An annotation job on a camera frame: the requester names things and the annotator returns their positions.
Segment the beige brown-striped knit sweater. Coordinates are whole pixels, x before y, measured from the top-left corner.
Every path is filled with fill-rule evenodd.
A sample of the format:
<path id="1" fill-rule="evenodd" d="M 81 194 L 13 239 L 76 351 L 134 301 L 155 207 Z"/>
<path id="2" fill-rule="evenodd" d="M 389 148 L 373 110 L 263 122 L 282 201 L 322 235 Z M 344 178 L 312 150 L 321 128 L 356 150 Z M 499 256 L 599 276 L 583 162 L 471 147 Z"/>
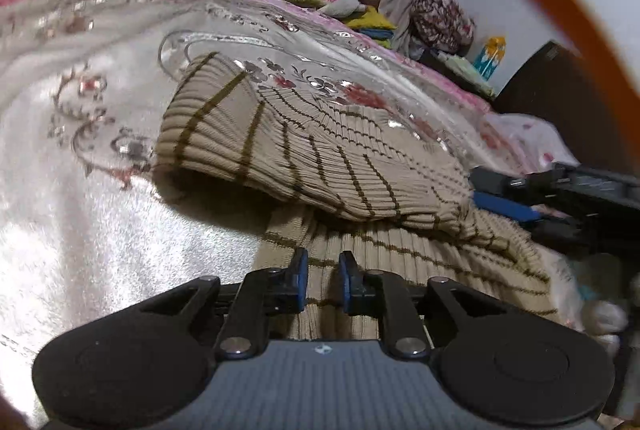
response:
<path id="1" fill-rule="evenodd" d="M 514 222 L 477 208 L 468 174 L 444 150 L 391 127 L 381 109 L 330 104 L 310 90 L 261 86 L 210 52 L 193 59 L 155 148 L 186 170 L 277 199 L 256 257 L 277 267 L 309 255 L 308 306 L 274 328 L 293 339 L 372 339 L 378 325 L 341 309 L 337 260 L 413 285 L 444 276 L 557 320 L 540 251 Z"/>

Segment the white pink-dotted pillow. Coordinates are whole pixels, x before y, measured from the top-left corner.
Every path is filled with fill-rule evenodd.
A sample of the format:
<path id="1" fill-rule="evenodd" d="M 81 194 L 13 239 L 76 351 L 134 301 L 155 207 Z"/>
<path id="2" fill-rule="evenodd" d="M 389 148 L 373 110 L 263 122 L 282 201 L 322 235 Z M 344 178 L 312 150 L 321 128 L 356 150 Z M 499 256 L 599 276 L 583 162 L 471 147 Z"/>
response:
<path id="1" fill-rule="evenodd" d="M 487 113 L 480 120 L 480 136 L 518 174 L 545 172 L 555 163 L 579 164 L 555 126 L 536 117 Z"/>

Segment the dark wooden headboard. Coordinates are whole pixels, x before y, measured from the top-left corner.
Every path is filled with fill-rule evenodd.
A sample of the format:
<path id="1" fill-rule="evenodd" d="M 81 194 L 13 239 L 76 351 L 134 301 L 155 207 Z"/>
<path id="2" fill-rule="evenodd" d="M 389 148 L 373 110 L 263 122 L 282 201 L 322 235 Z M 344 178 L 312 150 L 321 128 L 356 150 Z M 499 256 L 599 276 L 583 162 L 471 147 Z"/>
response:
<path id="1" fill-rule="evenodd" d="M 558 43 L 538 49 L 500 90 L 492 107 L 552 123 L 574 157 L 590 168 L 639 174 L 639 158 L 623 141 L 582 60 Z"/>

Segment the blue yellow cartoon bag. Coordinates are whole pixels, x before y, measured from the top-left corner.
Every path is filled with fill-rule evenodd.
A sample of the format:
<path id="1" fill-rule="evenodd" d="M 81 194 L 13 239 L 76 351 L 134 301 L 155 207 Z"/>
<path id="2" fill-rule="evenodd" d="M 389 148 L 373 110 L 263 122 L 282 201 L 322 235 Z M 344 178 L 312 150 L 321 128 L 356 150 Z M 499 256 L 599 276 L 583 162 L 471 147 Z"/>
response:
<path id="1" fill-rule="evenodd" d="M 473 66 L 484 80 L 488 81 L 506 55 L 506 38 L 491 36 L 473 61 Z"/>

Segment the green white folded papers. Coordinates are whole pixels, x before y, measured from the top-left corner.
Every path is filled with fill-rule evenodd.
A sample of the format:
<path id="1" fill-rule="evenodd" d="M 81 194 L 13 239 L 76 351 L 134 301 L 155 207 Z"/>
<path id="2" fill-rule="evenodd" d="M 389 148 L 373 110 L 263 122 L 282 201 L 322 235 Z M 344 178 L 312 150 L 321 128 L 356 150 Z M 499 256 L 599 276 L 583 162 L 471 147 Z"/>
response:
<path id="1" fill-rule="evenodd" d="M 436 52 L 436 58 L 442 62 L 446 68 L 454 72 L 465 82 L 470 83 L 475 90 L 489 99 L 496 97 L 495 90 L 483 78 L 483 75 L 464 57 L 451 55 L 448 52 Z"/>

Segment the floral satin bedspread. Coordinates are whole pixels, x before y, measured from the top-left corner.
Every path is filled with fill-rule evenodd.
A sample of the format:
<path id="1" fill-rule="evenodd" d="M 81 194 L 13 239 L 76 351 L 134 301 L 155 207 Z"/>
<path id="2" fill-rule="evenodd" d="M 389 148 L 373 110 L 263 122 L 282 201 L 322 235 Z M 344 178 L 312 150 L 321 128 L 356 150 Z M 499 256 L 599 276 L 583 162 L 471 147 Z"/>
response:
<path id="1" fill-rule="evenodd" d="M 332 19 L 280 0 L 4 0 L 1 413 L 33 429 L 595 429 L 608 353 L 557 320 L 435 276 L 405 280 L 431 352 L 293 339 L 216 360 L 218 332 L 277 199 L 155 148 L 194 58 L 261 86 L 381 109 L 391 127 L 510 172 L 488 102 Z"/>

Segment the dark floral bundle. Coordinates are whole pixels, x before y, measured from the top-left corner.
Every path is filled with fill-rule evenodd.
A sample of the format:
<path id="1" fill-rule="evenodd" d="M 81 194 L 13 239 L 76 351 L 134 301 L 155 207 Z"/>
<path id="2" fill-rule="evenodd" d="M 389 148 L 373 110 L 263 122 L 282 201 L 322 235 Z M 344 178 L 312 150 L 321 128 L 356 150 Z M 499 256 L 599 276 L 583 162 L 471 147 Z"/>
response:
<path id="1" fill-rule="evenodd" d="M 455 0 L 412 0 L 409 15 L 429 48 L 457 54 L 474 40 L 475 23 Z"/>

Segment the yellow folded cloth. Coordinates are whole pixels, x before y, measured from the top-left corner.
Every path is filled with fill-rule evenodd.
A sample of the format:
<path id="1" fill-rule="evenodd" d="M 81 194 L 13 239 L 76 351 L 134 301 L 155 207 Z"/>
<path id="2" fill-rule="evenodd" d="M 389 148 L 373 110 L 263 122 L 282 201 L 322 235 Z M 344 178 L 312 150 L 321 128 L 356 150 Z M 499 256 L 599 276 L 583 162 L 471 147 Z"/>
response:
<path id="1" fill-rule="evenodd" d="M 347 28 L 363 34 L 385 48 L 392 48 L 392 38 L 396 26 L 388 21 L 373 6 L 367 6 L 364 12 L 354 12 L 343 21 Z"/>

